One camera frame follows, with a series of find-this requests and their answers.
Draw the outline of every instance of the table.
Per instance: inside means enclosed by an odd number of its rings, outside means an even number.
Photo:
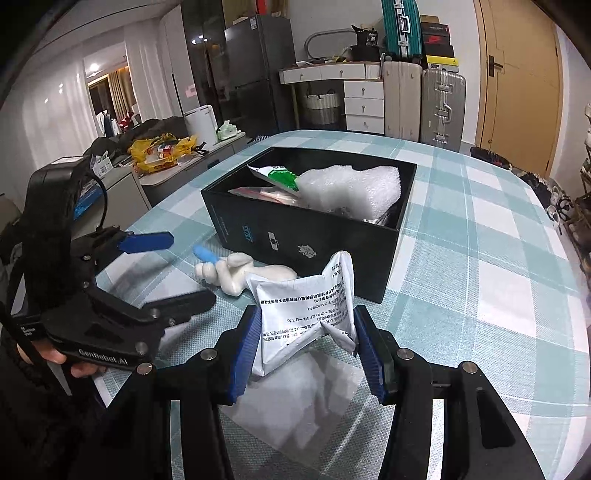
[[[207,155],[195,155],[182,165],[175,165],[166,170],[144,175],[139,182],[142,184],[148,200],[154,206],[208,168],[231,157],[234,153],[240,152],[246,147],[249,140],[246,133],[240,132],[235,137],[216,143],[209,149]]]
[[[173,247],[123,255],[98,276],[98,284],[137,306],[198,288],[192,245],[228,253],[215,236],[200,189],[271,145],[418,165],[384,301],[356,298],[355,304],[365,304],[379,328],[429,362],[475,361],[513,413],[546,478],[564,478],[587,446],[582,442],[589,348],[580,294],[533,191],[501,168],[374,135],[276,135],[198,176],[137,221],[136,232],[170,230]],[[214,345],[252,302],[248,292],[232,298],[217,289],[216,295],[211,311],[167,333],[160,365],[184,362]],[[127,376],[110,370],[97,377],[107,403]],[[375,480],[393,412],[370,395],[358,359],[323,338],[270,376],[251,377],[238,405],[222,408],[221,417],[237,478]],[[173,471],[182,478],[178,410],[173,413]],[[433,432],[429,478],[439,478],[439,402]]]

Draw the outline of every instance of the cardboard box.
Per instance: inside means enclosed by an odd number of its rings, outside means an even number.
[[[225,248],[247,253],[266,264],[287,265],[302,277],[320,274],[335,252],[346,250],[353,259],[355,294],[381,303],[417,166],[349,152],[278,147],[260,153],[248,164],[285,166],[296,175],[332,165],[351,165],[356,170],[398,167],[401,197],[390,207],[385,226],[228,193],[238,187],[269,186],[252,175],[246,164],[202,190]]]
[[[439,17],[434,17],[433,15],[421,15],[421,22],[439,23]]]

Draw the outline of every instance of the beige suitcase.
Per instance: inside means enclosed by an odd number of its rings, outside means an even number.
[[[420,65],[402,61],[384,62],[384,134],[418,142],[421,128]]]

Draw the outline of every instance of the yellow plastic bag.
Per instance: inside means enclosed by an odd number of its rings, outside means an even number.
[[[190,154],[197,144],[197,137],[177,140],[171,134],[146,140],[136,140],[129,148],[129,153],[135,160],[135,170],[138,173],[153,173],[174,167],[183,155]]]

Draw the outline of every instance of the bubble wrap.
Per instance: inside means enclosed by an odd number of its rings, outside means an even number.
[[[340,211],[357,220],[380,218],[400,198],[400,175],[396,167],[358,171],[350,165],[334,165],[308,170],[295,182],[310,208]]]

